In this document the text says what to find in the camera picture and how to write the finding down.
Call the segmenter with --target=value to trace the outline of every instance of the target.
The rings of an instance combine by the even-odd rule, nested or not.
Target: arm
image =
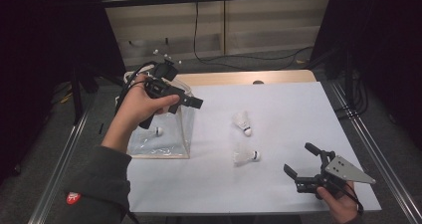
[[[345,190],[352,194],[350,187],[346,185]],[[362,224],[363,220],[357,215],[357,204],[346,195],[334,198],[325,188],[319,187],[317,190],[319,196],[329,207],[333,223],[341,224]]]
[[[126,153],[131,133],[153,113],[178,102],[179,96],[151,99],[137,84],[130,89],[87,165],[65,186],[66,203],[56,223],[120,223],[129,204],[126,179],[131,157]]]

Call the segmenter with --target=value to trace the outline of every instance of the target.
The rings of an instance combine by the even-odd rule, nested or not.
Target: transparent container
[[[189,86],[174,79],[172,86],[193,97]],[[195,109],[180,106],[176,113],[155,115],[149,129],[138,127],[131,135],[127,154],[133,158],[189,158]]]

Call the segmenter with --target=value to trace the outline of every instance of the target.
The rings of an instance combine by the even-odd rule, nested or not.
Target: logo patch on sleeve
[[[76,192],[70,192],[68,194],[68,198],[66,198],[66,202],[69,205],[75,204],[81,198],[81,194]]]

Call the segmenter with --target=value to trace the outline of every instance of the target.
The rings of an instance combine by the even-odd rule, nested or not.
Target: white tabletop
[[[130,210],[138,214],[293,214],[327,210],[313,194],[298,193],[283,171],[320,172],[311,142],[361,169],[320,83],[192,87],[204,100],[195,114],[190,159],[134,159],[128,168]],[[232,123],[247,111],[253,134]],[[234,166],[238,142],[262,153]],[[380,210],[369,184],[355,184],[365,210]]]

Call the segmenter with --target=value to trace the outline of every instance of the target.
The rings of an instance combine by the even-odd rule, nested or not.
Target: shuttlecock
[[[238,143],[233,151],[233,162],[235,165],[243,165],[250,161],[259,161],[261,153],[257,150],[250,148],[244,143]]]
[[[237,112],[232,117],[233,123],[239,127],[245,135],[250,136],[252,134],[251,126],[249,124],[248,114],[243,112]]]
[[[147,142],[148,140],[154,138],[154,137],[158,137],[158,136],[162,136],[163,134],[163,129],[162,127],[156,126],[156,127],[150,127],[147,130],[142,130],[139,133],[139,138],[142,142]]]

